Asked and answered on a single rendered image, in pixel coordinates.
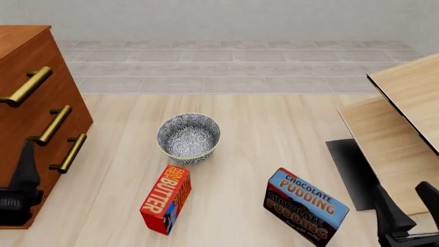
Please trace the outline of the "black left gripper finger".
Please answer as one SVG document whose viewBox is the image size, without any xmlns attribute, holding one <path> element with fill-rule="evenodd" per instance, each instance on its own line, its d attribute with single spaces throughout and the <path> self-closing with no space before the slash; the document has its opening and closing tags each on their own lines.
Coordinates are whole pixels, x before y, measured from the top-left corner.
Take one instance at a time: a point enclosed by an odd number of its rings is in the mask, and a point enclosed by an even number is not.
<svg viewBox="0 0 439 247">
<path fill-rule="evenodd" d="M 18 191 L 36 191 L 39 184 L 40 176 L 36 169 L 34 144 L 27 140 L 8 187 Z"/>
</svg>

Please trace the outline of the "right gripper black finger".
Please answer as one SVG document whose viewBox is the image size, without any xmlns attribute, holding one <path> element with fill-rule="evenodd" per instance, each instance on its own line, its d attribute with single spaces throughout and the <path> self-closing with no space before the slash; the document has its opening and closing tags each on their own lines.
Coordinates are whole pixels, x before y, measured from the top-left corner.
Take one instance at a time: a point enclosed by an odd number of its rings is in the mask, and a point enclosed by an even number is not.
<svg viewBox="0 0 439 247">
<path fill-rule="evenodd" d="M 427 207 L 435 222 L 439 222 L 439 191 L 427 181 L 419 183 L 416 193 Z"/>
<path fill-rule="evenodd" d="M 378 233 L 408 232 L 417 225 L 396 205 L 381 185 L 377 185 L 373 189 L 373 198 L 377 214 Z"/>
</svg>

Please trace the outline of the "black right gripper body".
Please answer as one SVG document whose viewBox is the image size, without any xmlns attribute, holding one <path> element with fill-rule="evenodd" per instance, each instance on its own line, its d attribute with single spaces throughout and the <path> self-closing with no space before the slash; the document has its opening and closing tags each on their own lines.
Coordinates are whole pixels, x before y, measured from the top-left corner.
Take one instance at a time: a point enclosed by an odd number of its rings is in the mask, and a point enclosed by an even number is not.
<svg viewBox="0 0 439 247">
<path fill-rule="evenodd" d="M 405 228 L 380 228 L 381 247 L 439 247 L 439 232 L 409 234 Z"/>
</svg>

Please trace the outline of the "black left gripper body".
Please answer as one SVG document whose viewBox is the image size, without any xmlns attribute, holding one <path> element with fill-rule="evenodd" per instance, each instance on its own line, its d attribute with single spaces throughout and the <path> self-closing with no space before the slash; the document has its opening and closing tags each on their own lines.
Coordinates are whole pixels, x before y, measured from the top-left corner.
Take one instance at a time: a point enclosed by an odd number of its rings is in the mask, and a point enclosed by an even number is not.
<svg viewBox="0 0 439 247">
<path fill-rule="evenodd" d="M 39 205 L 44 192 L 19 191 L 0 187 L 0 225 L 24 225 L 32 217 L 31 208 Z"/>
</svg>

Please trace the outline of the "small wooden cabinet drawer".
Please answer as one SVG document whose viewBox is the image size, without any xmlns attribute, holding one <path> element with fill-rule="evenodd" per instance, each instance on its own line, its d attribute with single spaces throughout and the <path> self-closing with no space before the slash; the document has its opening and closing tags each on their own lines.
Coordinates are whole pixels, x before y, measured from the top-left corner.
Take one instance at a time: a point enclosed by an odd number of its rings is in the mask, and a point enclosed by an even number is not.
<svg viewBox="0 0 439 247">
<path fill-rule="evenodd" d="M 33 115 L 30 127 L 25 133 L 25 137 L 40 135 L 55 117 L 55 115 L 50 115 L 49 111 L 51 109 L 62 108 L 63 106 L 45 106 L 42 110 Z M 73 145 L 72 143 L 69 143 L 67 139 L 69 137 L 77 137 L 82 133 L 86 134 L 92 123 L 93 119 L 85 106 L 72 106 L 70 115 L 66 118 L 57 133 L 55 133 L 54 137 L 52 137 L 51 141 L 46 146 L 37 145 L 32 141 L 34 144 L 36 169 L 40 176 L 38 189 L 43 191 L 44 195 L 41 203 L 32 207 L 33 216 L 26 224 L 26 227 L 32 225 L 34 218 L 38 215 L 41 207 L 43 207 L 46 199 L 49 197 L 52 189 L 62 175 L 56 170 L 49 170 L 49 166 L 61 164 L 62 160 Z"/>
</svg>

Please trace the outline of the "medium wooden cabinet drawer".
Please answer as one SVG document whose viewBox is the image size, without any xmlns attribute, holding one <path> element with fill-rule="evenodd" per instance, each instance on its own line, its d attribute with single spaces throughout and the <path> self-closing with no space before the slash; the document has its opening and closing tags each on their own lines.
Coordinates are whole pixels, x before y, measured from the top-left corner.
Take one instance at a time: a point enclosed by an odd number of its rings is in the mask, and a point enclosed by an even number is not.
<svg viewBox="0 0 439 247">
<path fill-rule="evenodd" d="M 27 141 L 31 118 L 45 106 L 86 107 L 72 78 L 52 75 L 18 108 L 0 103 L 0 187 L 7 187 Z"/>
</svg>

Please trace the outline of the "large wooden cabinet drawer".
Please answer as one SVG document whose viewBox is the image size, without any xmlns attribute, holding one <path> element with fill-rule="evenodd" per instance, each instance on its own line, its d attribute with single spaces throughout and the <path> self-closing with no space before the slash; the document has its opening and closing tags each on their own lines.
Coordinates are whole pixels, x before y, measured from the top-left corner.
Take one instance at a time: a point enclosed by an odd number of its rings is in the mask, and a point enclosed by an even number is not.
<svg viewBox="0 0 439 247">
<path fill-rule="evenodd" d="M 42 67 L 72 78 L 49 26 L 0 26 L 0 97 L 11 96 L 29 80 L 28 71 Z"/>
</svg>

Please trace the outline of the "wooden cabinet with drawers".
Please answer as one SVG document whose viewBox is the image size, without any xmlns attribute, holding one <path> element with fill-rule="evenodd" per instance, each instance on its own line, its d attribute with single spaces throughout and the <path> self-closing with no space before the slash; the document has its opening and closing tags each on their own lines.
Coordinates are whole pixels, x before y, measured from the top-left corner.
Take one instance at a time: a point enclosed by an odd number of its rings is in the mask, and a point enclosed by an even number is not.
<svg viewBox="0 0 439 247">
<path fill-rule="evenodd" d="M 0 229 L 27 229 L 93 119 L 50 32 L 0 25 Z"/>
</svg>

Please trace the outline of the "pale wooden two-tier rack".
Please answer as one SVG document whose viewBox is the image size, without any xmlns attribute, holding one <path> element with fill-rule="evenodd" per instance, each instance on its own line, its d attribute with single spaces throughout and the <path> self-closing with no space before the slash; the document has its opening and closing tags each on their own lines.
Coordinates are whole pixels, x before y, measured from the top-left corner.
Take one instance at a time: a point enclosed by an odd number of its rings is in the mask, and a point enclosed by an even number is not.
<svg viewBox="0 0 439 247">
<path fill-rule="evenodd" d="M 439 189 L 439 53 L 368 75 L 380 96 L 338 109 L 381 186 L 408 215 L 415 187 Z"/>
</svg>

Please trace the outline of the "blue chocolate pudding box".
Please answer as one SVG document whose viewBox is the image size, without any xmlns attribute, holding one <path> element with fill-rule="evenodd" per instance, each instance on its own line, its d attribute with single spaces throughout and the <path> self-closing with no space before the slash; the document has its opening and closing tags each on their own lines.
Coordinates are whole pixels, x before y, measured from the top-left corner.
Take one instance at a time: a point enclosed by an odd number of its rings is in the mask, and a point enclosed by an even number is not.
<svg viewBox="0 0 439 247">
<path fill-rule="evenodd" d="M 263 207 L 317 247 L 326 247 L 349 208 L 306 180 L 279 168 L 269 179 Z"/>
</svg>

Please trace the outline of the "red butter box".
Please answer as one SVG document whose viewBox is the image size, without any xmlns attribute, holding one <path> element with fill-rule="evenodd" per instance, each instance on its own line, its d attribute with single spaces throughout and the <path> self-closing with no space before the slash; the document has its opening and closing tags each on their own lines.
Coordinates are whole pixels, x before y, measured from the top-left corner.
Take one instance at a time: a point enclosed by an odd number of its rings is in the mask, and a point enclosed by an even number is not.
<svg viewBox="0 0 439 247">
<path fill-rule="evenodd" d="M 190 193 L 189 170 L 167 166 L 139 209 L 146 226 L 170 234 Z"/>
</svg>

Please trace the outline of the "blue-white patterned bowl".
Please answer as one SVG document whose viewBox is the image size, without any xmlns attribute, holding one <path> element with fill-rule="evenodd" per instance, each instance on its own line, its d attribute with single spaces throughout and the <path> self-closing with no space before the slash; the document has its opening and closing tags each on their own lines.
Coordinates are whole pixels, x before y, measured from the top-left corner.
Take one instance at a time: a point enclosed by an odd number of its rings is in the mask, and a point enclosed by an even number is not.
<svg viewBox="0 0 439 247">
<path fill-rule="evenodd" d="M 197 164 L 210 157 L 222 133 L 218 123 L 201 113 L 183 113 L 165 121 L 158 129 L 157 144 L 170 159 Z"/>
</svg>

